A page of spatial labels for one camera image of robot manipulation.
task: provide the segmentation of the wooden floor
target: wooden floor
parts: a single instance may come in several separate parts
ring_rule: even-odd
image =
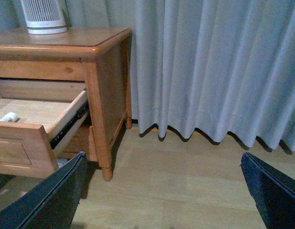
[[[295,152],[248,150],[295,179]],[[114,178],[96,170],[72,229],[263,229],[241,171],[245,150],[231,136],[218,145],[201,135],[182,142],[174,133],[125,133]],[[0,190],[0,209],[41,180],[16,177]]]

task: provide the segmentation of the white curtain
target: white curtain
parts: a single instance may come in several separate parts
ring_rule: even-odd
[[[66,0],[73,26],[134,30],[139,131],[199,128],[295,151],[295,0]]]

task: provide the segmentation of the turned wooden leg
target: turned wooden leg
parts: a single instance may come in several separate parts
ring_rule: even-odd
[[[104,181],[110,181],[113,178],[113,170],[112,168],[102,168],[102,175]]]
[[[132,124],[132,118],[131,117],[126,117],[126,128],[129,130],[133,126]]]

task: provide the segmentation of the wood grain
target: wood grain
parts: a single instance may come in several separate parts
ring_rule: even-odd
[[[6,141],[17,142],[22,147],[13,148],[16,150],[12,152],[13,156],[17,155],[14,161],[0,161],[0,173],[46,178],[58,168],[42,125],[0,122],[0,148],[2,149],[0,153],[2,154],[7,153],[8,150],[2,144]],[[23,162],[24,154],[28,157],[30,165],[26,163],[28,161]]]
[[[78,82],[0,79],[0,98],[71,102],[84,89]]]
[[[126,98],[126,128],[132,128],[132,103],[131,103],[131,85],[130,85],[130,49],[132,37],[127,37],[121,42],[121,60],[124,75],[125,98]]]
[[[0,56],[1,78],[84,81],[80,59]]]
[[[131,32],[127,28],[74,28],[66,33],[43,36],[16,29],[0,32],[0,56],[94,58],[110,50]]]

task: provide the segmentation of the space heater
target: space heater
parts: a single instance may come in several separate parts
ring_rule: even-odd
[[[21,0],[30,34],[66,32],[67,26],[57,0]]]

